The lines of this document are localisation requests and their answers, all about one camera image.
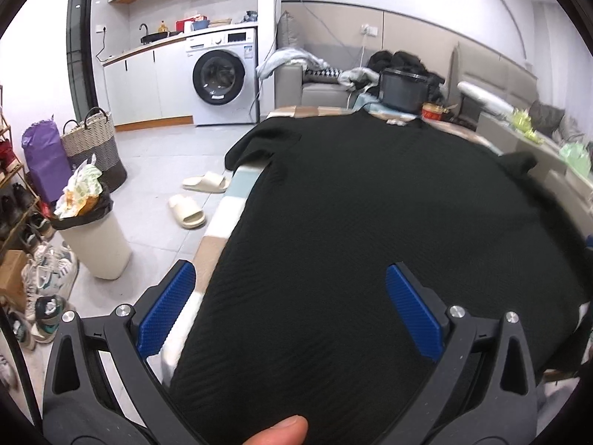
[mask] wall socket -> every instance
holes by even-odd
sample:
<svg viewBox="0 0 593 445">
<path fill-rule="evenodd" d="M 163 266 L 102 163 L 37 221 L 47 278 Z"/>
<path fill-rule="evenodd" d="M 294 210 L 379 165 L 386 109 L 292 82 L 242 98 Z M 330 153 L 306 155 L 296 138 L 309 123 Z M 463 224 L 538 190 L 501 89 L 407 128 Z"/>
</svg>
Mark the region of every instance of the wall socket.
<svg viewBox="0 0 593 445">
<path fill-rule="evenodd" d="M 368 35 L 369 37 L 376 37 L 379 34 L 379 29 L 376 26 L 371 26 L 365 23 L 361 26 L 361 34 Z"/>
</svg>

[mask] black clothes pile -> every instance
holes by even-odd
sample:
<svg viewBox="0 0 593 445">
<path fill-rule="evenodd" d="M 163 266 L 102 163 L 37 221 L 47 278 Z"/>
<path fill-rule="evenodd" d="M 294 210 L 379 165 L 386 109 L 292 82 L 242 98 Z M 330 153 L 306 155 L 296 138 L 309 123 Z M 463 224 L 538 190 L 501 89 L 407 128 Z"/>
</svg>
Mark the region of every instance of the black clothes pile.
<svg viewBox="0 0 593 445">
<path fill-rule="evenodd" d="M 381 73 L 382 70 L 389 68 L 427 77 L 428 101 L 447 106 L 445 97 L 439 87 L 439 85 L 445 83 L 445 79 L 437 73 L 429 72 L 416 55 L 402 51 L 391 53 L 387 50 L 381 50 L 371 56 L 367 67 L 377 73 Z M 369 93 L 378 96 L 379 87 L 370 88 Z"/>
<path fill-rule="evenodd" d="M 591 266 L 527 177 L 529 154 L 499 158 L 420 120 L 358 111 L 270 118 L 225 163 L 261 158 L 171 382 L 209 444 L 239 445 L 294 414 L 309 420 L 307 444 L 373 443 L 435 366 L 387 294 L 398 261 L 447 306 L 517 312 L 538 375 L 574 336 Z"/>
</svg>

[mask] black storage bin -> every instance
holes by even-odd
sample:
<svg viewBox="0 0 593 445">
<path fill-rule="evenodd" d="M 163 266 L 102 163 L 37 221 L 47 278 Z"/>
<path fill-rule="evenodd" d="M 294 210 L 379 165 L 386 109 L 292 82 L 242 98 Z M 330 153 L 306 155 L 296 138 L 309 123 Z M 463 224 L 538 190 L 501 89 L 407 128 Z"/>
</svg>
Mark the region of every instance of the black storage bin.
<svg viewBox="0 0 593 445">
<path fill-rule="evenodd" d="M 400 112 L 420 115 L 428 99 L 428 78 L 415 73 L 385 69 L 379 76 L 379 100 Z"/>
</svg>

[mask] cream slide sandal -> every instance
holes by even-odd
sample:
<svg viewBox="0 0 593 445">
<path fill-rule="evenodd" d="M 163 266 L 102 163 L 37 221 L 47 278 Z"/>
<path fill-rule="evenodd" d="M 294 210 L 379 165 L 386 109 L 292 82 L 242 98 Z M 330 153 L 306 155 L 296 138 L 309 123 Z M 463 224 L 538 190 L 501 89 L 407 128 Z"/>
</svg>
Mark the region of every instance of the cream slide sandal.
<svg viewBox="0 0 593 445">
<path fill-rule="evenodd" d="M 183 188 L 209 194 L 221 194 L 231 183 L 230 179 L 215 172 L 206 172 L 199 177 L 190 177 L 183 180 Z"/>
<path fill-rule="evenodd" d="M 169 208 L 181 227 L 194 229 L 206 222 L 204 211 L 191 197 L 177 194 L 169 199 Z"/>
</svg>

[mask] sofa armrest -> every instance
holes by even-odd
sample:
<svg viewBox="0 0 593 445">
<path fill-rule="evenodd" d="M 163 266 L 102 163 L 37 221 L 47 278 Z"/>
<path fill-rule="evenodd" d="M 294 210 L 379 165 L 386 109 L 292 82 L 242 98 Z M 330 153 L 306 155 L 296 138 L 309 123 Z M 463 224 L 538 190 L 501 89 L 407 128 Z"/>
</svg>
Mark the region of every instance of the sofa armrest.
<svg viewBox="0 0 593 445">
<path fill-rule="evenodd" d="M 302 66 L 281 65 L 274 71 L 276 108 L 301 105 Z"/>
</svg>

